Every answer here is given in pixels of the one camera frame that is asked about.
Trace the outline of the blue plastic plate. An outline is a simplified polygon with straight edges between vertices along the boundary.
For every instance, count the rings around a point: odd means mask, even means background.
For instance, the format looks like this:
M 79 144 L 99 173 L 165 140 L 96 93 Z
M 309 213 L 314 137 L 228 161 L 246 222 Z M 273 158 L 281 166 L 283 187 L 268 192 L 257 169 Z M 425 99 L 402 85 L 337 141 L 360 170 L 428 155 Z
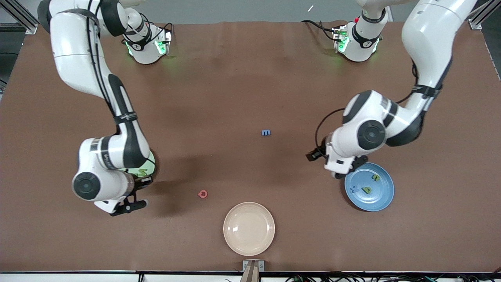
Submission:
M 379 181 L 371 179 L 374 174 L 380 176 Z M 351 193 L 350 188 L 355 185 L 360 191 Z M 390 173 L 375 163 L 365 163 L 349 173 L 344 179 L 344 187 L 352 204 L 366 212 L 378 212 L 387 208 L 395 195 L 395 185 Z M 371 187 L 372 193 L 366 194 L 362 187 Z

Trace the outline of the green plastic plate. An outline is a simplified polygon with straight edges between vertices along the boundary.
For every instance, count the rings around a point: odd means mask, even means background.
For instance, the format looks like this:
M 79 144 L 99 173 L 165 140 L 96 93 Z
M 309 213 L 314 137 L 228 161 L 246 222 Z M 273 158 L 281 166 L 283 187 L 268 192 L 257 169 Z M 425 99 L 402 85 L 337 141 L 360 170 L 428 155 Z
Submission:
M 135 175 L 135 171 L 138 168 L 146 168 L 149 172 L 149 175 L 142 177 L 142 178 L 138 178 Z M 132 175 L 137 187 L 146 187 L 149 184 L 152 184 L 154 177 L 156 176 L 156 173 L 157 173 L 155 156 L 154 156 L 152 151 L 149 152 L 149 156 L 148 156 L 147 160 L 145 161 L 145 163 L 138 168 L 121 168 L 120 171 L 124 171 L 124 172 Z

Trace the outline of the beige plastic plate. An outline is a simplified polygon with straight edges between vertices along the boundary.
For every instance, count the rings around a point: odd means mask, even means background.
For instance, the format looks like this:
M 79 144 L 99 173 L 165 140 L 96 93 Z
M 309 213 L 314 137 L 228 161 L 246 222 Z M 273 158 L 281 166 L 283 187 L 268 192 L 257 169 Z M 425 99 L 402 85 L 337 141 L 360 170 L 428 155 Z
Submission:
M 227 213 L 223 236 L 228 247 L 238 255 L 254 257 L 272 244 L 276 232 L 274 218 L 261 204 L 244 202 Z

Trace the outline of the brown table mat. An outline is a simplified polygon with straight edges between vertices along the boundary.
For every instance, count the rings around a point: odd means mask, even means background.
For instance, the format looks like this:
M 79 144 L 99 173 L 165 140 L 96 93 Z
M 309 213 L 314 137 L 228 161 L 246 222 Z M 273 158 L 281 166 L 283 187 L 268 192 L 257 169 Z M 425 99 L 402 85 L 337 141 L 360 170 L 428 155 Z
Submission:
M 148 206 L 116 217 L 71 189 L 81 142 L 115 132 L 106 103 L 61 81 L 45 31 L 25 37 L 0 102 L 0 271 L 232 271 L 243 257 L 223 221 L 248 201 L 276 223 L 258 255 L 268 271 L 494 271 L 501 81 L 482 32 L 457 33 L 419 139 L 369 155 L 395 184 L 386 209 L 356 209 L 305 157 L 322 118 L 357 93 L 410 93 L 401 30 L 389 23 L 363 63 L 304 23 L 176 25 L 169 57 L 152 65 L 102 38 L 158 168 L 138 192 Z

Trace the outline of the aluminium frame profile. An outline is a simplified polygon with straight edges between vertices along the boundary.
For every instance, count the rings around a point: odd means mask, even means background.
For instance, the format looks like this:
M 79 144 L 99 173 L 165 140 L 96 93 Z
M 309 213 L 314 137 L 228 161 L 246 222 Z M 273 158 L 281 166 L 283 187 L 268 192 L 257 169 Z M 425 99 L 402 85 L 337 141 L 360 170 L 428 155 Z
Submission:
M 484 4 L 474 8 L 467 17 L 471 30 L 481 30 L 481 24 L 501 7 L 501 0 L 487 0 Z
M 39 21 L 19 0 L 0 0 L 0 27 L 22 27 L 36 34 Z

